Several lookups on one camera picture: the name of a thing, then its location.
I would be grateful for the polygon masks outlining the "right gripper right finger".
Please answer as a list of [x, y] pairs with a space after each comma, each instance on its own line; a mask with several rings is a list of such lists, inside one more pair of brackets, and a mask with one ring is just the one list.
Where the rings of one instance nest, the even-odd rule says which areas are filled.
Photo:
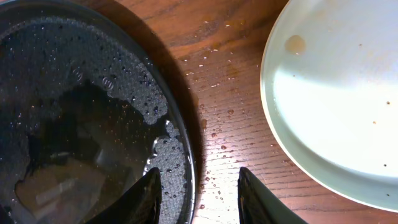
[[240, 224], [306, 224], [285, 206], [248, 168], [241, 167], [238, 179]]

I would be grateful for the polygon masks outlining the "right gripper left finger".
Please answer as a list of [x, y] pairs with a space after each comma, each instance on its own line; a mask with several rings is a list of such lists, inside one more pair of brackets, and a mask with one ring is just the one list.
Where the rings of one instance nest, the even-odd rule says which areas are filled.
[[155, 167], [86, 224], [158, 224], [161, 202], [160, 170]]

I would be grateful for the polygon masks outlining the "light blue plate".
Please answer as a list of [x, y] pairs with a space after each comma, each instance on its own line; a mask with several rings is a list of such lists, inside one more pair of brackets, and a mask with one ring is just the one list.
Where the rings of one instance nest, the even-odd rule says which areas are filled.
[[261, 100], [288, 157], [352, 201], [397, 211], [397, 0], [291, 0]]

